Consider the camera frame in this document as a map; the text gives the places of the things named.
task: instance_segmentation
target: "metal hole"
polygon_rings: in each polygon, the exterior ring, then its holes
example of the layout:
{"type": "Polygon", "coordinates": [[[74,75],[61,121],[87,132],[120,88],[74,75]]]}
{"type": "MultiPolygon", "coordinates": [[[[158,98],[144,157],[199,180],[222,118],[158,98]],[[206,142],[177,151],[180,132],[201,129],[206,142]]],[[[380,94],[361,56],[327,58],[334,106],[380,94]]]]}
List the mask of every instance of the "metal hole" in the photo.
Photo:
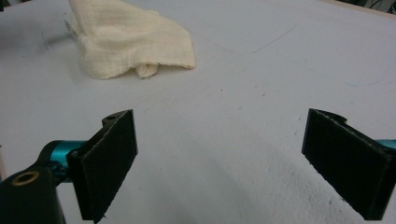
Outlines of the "metal hole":
{"type": "Polygon", "coordinates": [[[26,172],[15,177],[12,180],[12,185],[16,187],[27,185],[38,179],[39,176],[40,173],[37,171],[26,172]]]}

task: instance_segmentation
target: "folded towel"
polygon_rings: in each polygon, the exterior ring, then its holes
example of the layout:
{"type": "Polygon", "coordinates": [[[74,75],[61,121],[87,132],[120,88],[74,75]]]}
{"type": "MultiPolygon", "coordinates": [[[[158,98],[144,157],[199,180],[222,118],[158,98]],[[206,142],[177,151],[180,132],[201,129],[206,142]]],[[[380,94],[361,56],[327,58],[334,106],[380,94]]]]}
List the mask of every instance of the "folded towel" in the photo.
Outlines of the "folded towel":
{"type": "Polygon", "coordinates": [[[134,68],[145,78],[159,64],[195,67],[189,32],[158,12],[121,0],[70,0],[70,5],[82,64],[92,77],[117,77],[134,68]]]}

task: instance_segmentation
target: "white cloth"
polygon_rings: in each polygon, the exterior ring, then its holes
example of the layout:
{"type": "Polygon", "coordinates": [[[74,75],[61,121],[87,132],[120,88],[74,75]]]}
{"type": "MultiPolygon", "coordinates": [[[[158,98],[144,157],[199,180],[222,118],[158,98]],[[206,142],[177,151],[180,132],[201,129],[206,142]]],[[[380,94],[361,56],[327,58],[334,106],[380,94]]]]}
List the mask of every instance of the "white cloth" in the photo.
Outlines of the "white cloth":
{"type": "Polygon", "coordinates": [[[131,68],[150,77],[159,64],[195,67],[189,32],[158,12],[121,0],[70,0],[70,5],[82,64],[92,77],[117,77],[131,68]]]}

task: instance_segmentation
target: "white table surface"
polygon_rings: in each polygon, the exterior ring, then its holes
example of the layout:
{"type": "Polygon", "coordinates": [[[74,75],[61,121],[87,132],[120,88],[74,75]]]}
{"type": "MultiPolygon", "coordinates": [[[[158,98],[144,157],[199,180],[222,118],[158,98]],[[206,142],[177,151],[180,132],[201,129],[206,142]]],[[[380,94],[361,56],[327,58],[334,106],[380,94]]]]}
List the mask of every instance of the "white table surface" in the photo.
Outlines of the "white table surface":
{"type": "MultiPolygon", "coordinates": [[[[7,175],[52,140],[89,139],[132,108],[139,154],[101,223],[365,223],[301,153],[308,108],[396,137],[396,19],[318,0],[134,0],[191,32],[197,67],[99,80],[66,0],[0,13],[7,175]]],[[[82,221],[71,184],[68,223],[82,221]]],[[[396,222],[396,198],[384,219],[396,222]]]]}

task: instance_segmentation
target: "black rubber pad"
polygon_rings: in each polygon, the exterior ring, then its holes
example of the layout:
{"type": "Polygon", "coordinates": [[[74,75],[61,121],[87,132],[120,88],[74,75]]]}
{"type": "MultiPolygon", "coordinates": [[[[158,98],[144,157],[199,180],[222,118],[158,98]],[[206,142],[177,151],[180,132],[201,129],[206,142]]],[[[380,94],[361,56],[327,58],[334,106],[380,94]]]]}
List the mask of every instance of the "black rubber pad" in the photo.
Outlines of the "black rubber pad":
{"type": "Polygon", "coordinates": [[[82,218],[94,223],[105,215],[137,154],[132,110],[108,116],[103,124],[67,158],[82,218]]]}
{"type": "Polygon", "coordinates": [[[396,181],[396,150],[345,124],[341,116],[310,109],[303,154],[366,220],[380,220],[396,181]]]}

